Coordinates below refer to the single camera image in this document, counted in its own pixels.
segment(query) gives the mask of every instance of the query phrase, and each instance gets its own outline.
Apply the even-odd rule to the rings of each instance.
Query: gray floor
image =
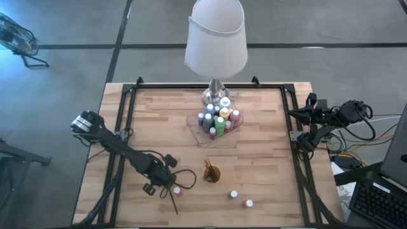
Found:
[[[114,44],[126,0],[3,0],[0,12],[44,45]],[[123,43],[185,43],[193,0],[134,0]],[[407,42],[407,15],[397,0],[242,0],[249,43]],[[112,50],[40,50],[51,68],[25,68],[0,50],[0,137],[52,156],[32,166],[14,228],[69,225],[87,149],[69,124],[98,110]],[[184,50],[122,50],[114,82],[207,81],[183,64]],[[250,49],[245,69],[227,81],[311,81],[330,106],[363,100],[375,113],[400,113],[407,101],[407,48]],[[374,123],[382,133],[397,120]],[[369,135],[365,125],[353,127]],[[368,163],[387,145],[358,151]]]

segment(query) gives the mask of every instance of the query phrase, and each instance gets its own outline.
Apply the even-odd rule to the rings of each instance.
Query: wooden tabletop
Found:
[[[311,84],[294,84],[299,107],[302,107],[312,91]],[[100,115],[110,130],[114,130],[122,85],[108,83],[104,91]],[[236,95],[235,105],[244,117],[244,124],[229,136],[203,148],[186,124],[188,115],[197,114],[204,107],[202,90],[137,90],[132,118],[134,135],[129,145],[171,154],[178,160],[178,166],[172,171],[192,169],[198,179],[193,189],[183,190],[181,197],[175,196],[177,216],[170,197],[159,198],[161,189],[152,197],[142,190],[147,179],[126,161],[116,226],[303,225],[280,90],[239,89],[232,92]],[[100,150],[100,146],[92,146],[89,156]],[[108,156],[109,153],[103,153],[87,164],[73,223],[81,221],[99,199]],[[208,184],[202,179],[206,157],[221,170],[221,180],[217,184]],[[311,164],[319,196],[342,220],[326,151],[315,151]],[[192,181],[191,174],[177,176],[177,182],[185,186]],[[238,191],[236,199],[228,198],[231,190]],[[254,202],[250,209],[242,208],[242,201],[247,199]],[[309,198],[308,209],[312,215]]]

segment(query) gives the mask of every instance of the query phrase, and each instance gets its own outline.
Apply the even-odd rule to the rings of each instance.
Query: tripod stand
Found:
[[[30,67],[49,67],[50,66],[46,61],[40,60],[40,59],[38,59],[36,57],[24,54],[22,52],[13,52],[13,54],[21,56],[21,59],[23,59],[23,62],[24,62],[24,66],[28,67],[28,68],[30,68]],[[27,58],[37,60],[38,62],[41,62],[43,64],[29,64],[28,61],[27,61]]]

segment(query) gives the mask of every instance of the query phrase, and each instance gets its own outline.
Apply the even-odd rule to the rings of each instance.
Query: black keyboard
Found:
[[[407,229],[407,193],[372,172],[356,182],[349,208],[385,228]]]

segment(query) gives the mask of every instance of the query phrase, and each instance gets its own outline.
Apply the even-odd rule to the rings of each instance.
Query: white lampshade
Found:
[[[198,0],[189,21],[185,64],[194,73],[221,80],[244,68],[246,32],[238,0]]]

